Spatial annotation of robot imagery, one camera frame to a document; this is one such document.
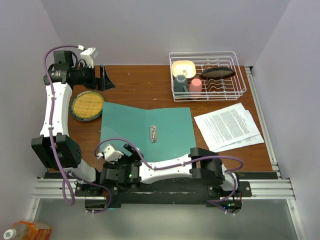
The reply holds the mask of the green file folder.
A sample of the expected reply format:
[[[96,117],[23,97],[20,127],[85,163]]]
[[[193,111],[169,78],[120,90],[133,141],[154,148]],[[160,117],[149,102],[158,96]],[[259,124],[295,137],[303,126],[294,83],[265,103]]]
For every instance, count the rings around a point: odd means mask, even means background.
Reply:
[[[156,126],[157,142],[152,143],[150,126]],[[105,102],[102,110],[100,148],[109,140],[127,155],[127,141],[133,143],[149,163],[166,161],[190,153],[196,138],[188,107],[141,109]]]

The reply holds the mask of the metal folder clip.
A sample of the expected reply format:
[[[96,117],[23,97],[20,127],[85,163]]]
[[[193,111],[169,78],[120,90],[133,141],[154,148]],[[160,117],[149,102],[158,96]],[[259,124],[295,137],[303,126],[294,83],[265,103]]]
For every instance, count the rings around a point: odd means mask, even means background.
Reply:
[[[152,143],[157,142],[157,126],[156,125],[150,126],[150,140]]]

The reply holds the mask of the printed white paper sheet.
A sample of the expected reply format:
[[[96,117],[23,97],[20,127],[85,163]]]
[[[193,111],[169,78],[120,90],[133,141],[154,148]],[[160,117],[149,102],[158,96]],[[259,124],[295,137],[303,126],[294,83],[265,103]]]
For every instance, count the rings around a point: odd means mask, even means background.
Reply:
[[[198,115],[194,120],[211,151],[260,134],[242,103]]]

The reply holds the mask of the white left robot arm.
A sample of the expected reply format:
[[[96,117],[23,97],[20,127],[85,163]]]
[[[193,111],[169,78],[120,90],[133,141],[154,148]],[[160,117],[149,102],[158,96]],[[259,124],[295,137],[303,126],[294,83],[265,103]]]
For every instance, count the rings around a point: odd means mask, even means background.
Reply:
[[[104,184],[96,179],[98,171],[83,160],[80,146],[69,135],[69,103],[74,86],[106,91],[115,88],[115,85],[103,65],[100,65],[100,75],[96,75],[96,48],[78,45],[76,48],[81,51],[79,58],[71,48],[71,45],[58,46],[45,54],[46,57],[53,54],[54,62],[48,66],[47,61],[43,60],[45,117],[39,137],[31,140],[31,148],[47,169],[75,173],[88,181],[85,188],[88,193],[99,196]]]

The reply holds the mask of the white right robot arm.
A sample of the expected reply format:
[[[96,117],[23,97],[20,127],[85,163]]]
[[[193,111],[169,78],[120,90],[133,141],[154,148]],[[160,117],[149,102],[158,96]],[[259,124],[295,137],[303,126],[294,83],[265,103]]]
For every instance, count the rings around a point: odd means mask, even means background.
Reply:
[[[241,186],[236,174],[228,170],[222,162],[222,156],[202,148],[191,148],[189,154],[183,156],[144,163],[143,156],[136,149],[126,144],[125,148],[131,152],[128,156],[107,144],[96,156],[103,158],[105,163],[100,175],[100,182],[105,184],[119,184],[122,187],[132,185],[150,185],[162,180],[177,178],[191,178],[207,186],[220,186],[230,197],[235,196]]]

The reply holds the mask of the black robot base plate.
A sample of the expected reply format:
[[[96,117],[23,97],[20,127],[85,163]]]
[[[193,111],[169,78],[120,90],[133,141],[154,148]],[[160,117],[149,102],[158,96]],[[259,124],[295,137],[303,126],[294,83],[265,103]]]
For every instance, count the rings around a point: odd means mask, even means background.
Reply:
[[[242,208],[243,197],[252,197],[248,181],[239,181],[234,193],[223,190],[221,186],[203,185],[191,178],[160,180],[139,187],[111,185],[108,193],[102,187],[76,184],[75,195],[85,198],[87,210],[102,210],[123,205],[205,205],[220,206],[225,211],[237,213]]]

